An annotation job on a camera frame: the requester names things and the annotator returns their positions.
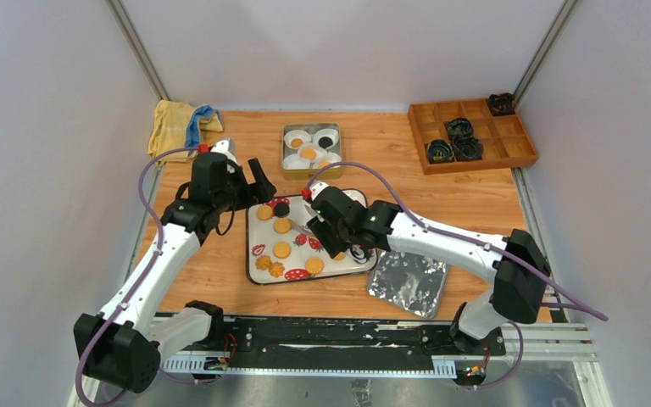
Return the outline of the metal tongs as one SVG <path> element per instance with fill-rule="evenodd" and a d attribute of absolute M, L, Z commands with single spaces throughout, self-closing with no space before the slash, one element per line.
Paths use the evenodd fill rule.
<path fill-rule="evenodd" d="M 288 222 L 292 230 L 297 231 L 298 233 L 303 233 L 307 237 L 315 238 L 315 234 L 313 232 L 311 232 L 306 227 L 299 225 L 295 220 L 288 219 Z"/>

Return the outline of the white strawberry tray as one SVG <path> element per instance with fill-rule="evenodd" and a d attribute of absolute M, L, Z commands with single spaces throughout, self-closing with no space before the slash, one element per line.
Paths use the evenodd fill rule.
<path fill-rule="evenodd" d="M 257 219 L 256 211 L 260 205 L 267 204 L 273 208 L 279 202 L 290 205 L 287 218 L 295 220 L 301 226 L 307 228 L 307 222 L 313 217 L 299 195 L 276 197 L 268 203 L 248 209 L 246 272 L 252 283 L 261 286 L 285 284 L 357 275 L 375 268 L 377 252 L 374 249 L 370 250 L 370 261 L 362 265 L 355 263 L 346 254 L 331 259 L 315 238 L 294 230 L 285 234 L 276 233 L 273 225 L 278 217 L 274 216 L 267 221 Z"/>

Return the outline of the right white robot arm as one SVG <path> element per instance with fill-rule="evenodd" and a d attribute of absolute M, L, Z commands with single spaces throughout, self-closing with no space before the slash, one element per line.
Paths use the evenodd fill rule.
<path fill-rule="evenodd" d="M 476 351 L 506 321 L 537 321 L 551 270 L 529 232 L 514 229 L 501 236 L 467 231 L 419 217 L 396 203 L 376 200 L 366 206 L 324 182 L 304 189 L 302 196 L 313 216 L 307 227 L 331 257 L 351 248 L 417 254 L 490 283 L 456 314 L 450 342 L 461 354 Z"/>

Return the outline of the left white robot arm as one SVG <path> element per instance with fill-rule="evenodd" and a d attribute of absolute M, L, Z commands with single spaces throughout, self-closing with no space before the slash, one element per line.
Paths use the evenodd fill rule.
<path fill-rule="evenodd" d="M 222 235 L 220 217 L 269 202 L 276 188 L 257 159 L 248 166 L 253 180 L 231 153 L 213 148 L 192 163 L 190 181 L 182 184 L 162 216 L 150 252 L 125 284 L 95 315 L 83 314 L 74 325 L 79 364 L 76 385 L 84 377 L 141 393 L 162 361 L 198 343 L 215 350 L 225 341 L 220 307 L 194 300 L 167 321 L 153 323 L 164 295 L 186 262 L 211 232 Z"/>

